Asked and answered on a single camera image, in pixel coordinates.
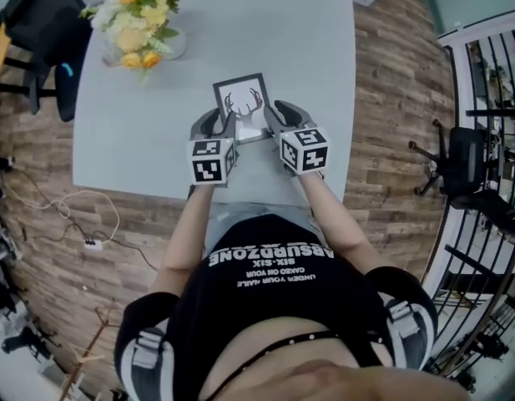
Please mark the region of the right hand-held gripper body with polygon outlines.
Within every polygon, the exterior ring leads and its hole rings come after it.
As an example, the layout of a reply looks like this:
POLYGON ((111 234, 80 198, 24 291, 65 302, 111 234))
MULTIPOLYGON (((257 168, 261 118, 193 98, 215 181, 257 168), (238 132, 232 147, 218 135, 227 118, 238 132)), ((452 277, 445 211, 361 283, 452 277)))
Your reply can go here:
POLYGON ((279 146, 280 159, 294 175, 316 172, 324 175, 327 167, 329 141, 308 112, 284 100, 271 105, 283 122, 283 132, 272 135, 279 146))

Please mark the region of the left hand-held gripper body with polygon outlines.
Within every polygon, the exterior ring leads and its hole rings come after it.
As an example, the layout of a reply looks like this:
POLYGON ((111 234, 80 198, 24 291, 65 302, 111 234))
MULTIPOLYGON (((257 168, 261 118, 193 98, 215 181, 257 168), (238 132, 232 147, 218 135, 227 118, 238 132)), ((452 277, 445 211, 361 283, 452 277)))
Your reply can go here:
POLYGON ((221 139, 215 133, 220 110, 212 109, 191 127, 187 143, 191 184, 227 186, 230 172, 236 166, 236 139, 221 139))

